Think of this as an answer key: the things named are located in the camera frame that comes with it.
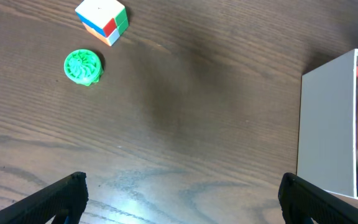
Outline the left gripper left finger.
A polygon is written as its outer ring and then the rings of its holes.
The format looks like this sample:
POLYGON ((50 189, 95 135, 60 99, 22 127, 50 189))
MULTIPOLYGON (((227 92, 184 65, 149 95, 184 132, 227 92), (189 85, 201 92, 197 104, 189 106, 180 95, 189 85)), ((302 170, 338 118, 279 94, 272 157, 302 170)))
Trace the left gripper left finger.
POLYGON ((74 172, 0 211, 0 224, 79 224, 88 202, 86 174, 74 172))

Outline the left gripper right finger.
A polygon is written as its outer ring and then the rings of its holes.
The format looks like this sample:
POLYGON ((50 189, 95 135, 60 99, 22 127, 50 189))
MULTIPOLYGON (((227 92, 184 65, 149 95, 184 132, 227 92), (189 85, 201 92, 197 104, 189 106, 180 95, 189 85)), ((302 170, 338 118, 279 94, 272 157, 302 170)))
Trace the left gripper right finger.
POLYGON ((358 208, 287 172, 278 199, 286 224, 358 224, 358 208))

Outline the green round ridged disc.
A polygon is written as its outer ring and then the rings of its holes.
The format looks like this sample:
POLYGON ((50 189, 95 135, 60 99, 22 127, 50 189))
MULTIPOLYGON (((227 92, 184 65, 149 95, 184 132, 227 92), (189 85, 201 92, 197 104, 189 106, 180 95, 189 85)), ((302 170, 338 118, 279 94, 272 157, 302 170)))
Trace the green round ridged disc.
POLYGON ((99 82, 104 72, 98 55, 88 49, 78 49, 68 54, 63 69, 71 81, 84 86, 99 82))

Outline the multicolour puzzle cube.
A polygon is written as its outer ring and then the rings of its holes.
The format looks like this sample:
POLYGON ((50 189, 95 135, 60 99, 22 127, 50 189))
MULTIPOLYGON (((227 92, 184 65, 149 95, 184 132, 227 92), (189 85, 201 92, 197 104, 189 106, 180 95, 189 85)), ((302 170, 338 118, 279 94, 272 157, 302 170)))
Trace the multicolour puzzle cube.
POLYGON ((85 29, 108 46, 129 27, 126 7, 117 0, 83 0, 75 12, 85 29))

